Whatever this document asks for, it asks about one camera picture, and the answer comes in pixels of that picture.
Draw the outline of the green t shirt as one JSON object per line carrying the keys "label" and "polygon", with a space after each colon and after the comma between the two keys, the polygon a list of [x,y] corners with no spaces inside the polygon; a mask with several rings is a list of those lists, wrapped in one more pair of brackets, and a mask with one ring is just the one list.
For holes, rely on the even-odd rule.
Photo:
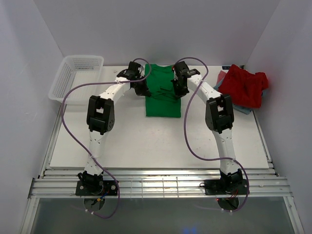
{"label": "green t shirt", "polygon": [[171,66],[145,65],[147,86],[151,93],[145,98],[147,117],[181,117],[181,100],[175,97]]}

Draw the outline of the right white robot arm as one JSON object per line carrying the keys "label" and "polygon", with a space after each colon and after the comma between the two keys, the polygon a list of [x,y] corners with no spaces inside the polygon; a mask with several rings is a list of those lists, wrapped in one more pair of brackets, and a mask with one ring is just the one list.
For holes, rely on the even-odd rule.
{"label": "right white robot arm", "polygon": [[[234,145],[232,141],[232,128],[234,122],[234,111],[230,95],[221,94],[205,82],[209,73],[208,67],[204,66],[206,74],[201,75],[197,69],[190,69],[185,61],[179,60],[172,66],[175,74],[172,80],[175,96],[184,97],[192,90],[192,94],[185,111],[183,131],[186,145],[193,156],[203,161],[220,162],[219,188],[231,194],[243,183],[242,167],[236,161]],[[192,100],[195,96],[206,104],[205,123],[212,131],[218,149],[218,158],[203,158],[198,156],[190,147],[187,138],[187,115]]]}

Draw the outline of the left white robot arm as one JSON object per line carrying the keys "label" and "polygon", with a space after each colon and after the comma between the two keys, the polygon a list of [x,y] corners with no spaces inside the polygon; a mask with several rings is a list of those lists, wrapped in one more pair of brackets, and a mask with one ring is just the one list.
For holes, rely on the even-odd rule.
{"label": "left white robot arm", "polygon": [[111,192],[111,186],[117,182],[103,180],[104,170],[99,161],[104,155],[104,144],[108,133],[115,124],[115,104],[130,89],[134,89],[138,96],[148,96],[146,77],[142,75],[143,67],[136,61],[129,62],[128,68],[119,72],[115,81],[101,94],[89,98],[86,123],[89,129],[90,159],[82,173],[78,174],[78,192],[84,190],[87,195],[102,195],[108,192],[117,195],[117,188]]}

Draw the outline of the pink folded cloth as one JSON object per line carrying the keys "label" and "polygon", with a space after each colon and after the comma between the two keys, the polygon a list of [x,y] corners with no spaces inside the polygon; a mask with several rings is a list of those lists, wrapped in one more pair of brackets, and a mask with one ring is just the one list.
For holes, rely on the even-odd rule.
{"label": "pink folded cloth", "polygon": [[219,83],[220,81],[222,81],[224,79],[224,77],[226,76],[226,72],[221,70],[218,74],[218,77],[217,77],[217,83]]}

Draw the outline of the white plastic basket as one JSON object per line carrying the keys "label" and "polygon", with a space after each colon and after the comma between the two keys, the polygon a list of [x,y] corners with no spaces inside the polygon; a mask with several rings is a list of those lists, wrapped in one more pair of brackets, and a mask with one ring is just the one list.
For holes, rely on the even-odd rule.
{"label": "white plastic basket", "polygon": [[[103,67],[104,58],[93,55],[66,56],[55,75],[48,97],[63,102],[65,95],[73,88],[85,83],[97,83]],[[94,85],[78,88],[66,99],[69,105],[86,105],[89,97],[96,92]]]}

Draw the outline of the red t shirt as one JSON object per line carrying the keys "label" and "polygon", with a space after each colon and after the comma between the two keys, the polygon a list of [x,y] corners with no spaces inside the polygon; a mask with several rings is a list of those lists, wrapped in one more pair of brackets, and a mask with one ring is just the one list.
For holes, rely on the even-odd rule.
{"label": "red t shirt", "polygon": [[258,109],[262,104],[262,94],[268,88],[269,80],[265,73],[252,74],[233,64],[217,90],[230,95],[235,105]]}

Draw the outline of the blue folded cloth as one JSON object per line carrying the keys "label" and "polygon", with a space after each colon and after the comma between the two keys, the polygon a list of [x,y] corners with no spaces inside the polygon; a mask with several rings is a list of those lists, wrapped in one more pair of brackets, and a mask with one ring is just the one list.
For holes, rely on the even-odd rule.
{"label": "blue folded cloth", "polygon": [[[219,91],[219,88],[220,88],[223,80],[224,79],[222,78],[222,79],[217,81],[216,85],[214,86],[215,90]],[[263,90],[262,94],[261,94],[261,98],[265,97],[267,95],[267,93],[268,93],[268,89]],[[239,105],[236,105],[236,104],[233,104],[233,108],[235,110],[241,112],[241,113],[246,114],[246,115],[249,115],[252,112],[252,110],[253,110],[253,108],[243,107],[243,106],[239,106]]]}

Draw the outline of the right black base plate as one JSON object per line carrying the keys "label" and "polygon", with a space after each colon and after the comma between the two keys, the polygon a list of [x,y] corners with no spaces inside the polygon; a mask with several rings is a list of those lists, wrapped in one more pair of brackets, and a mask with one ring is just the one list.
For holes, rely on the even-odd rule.
{"label": "right black base plate", "polygon": [[221,179],[204,180],[200,187],[204,188],[206,195],[246,195],[248,194],[247,181],[226,185]]}

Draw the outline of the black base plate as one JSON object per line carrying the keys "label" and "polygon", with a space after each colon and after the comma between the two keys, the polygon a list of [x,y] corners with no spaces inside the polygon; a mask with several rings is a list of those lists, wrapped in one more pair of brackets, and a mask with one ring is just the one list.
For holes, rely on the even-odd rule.
{"label": "black base plate", "polygon": [[95,186],[78,181],[75,191],[77,196],[116,196],[117,194],[117,184],[113,180],[104,180]]}
{"label": "black base plate", "polygon": [[246,195],[248,194],[247,181],[226,185],[221,179],[204,180],[200,187],[204,188],[206,195]]}

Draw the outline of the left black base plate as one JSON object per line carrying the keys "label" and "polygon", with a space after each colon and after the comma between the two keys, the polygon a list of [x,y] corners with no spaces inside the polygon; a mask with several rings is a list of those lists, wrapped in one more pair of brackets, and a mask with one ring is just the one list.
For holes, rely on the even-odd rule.
{"label": "left black base plate", "polygon": [[117,194],[117,184],[113,180],[104,180],[95,186],[78,181],[75,191],[77,196],[116,196]]}

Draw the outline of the aluminium rail frame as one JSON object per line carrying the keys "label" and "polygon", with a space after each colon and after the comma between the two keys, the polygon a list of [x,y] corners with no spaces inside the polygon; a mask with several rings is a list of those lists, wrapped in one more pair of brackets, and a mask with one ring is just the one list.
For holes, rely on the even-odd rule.
{"label": "aluminium rail frame", "polygon": [[[218,155],[214,136],[204,122],[203,103],[191,105],[186,128],[195,153],[207,158]],[[234,113],[233,142],[236,158],[248,174],[251,196],[291,196],[287,179],[274,170],[254,114]],[[74,196],[86,161],[86,152],[59,126],[45,171],[33,181],[30,196]],[[116,123],[100,163],[119,181],[122,198],[203,197],[200,183],[219,178],[218,162],[202,161],[189,151],[183,120],[146,117],[142,100],[120,100],[116,105]]]}

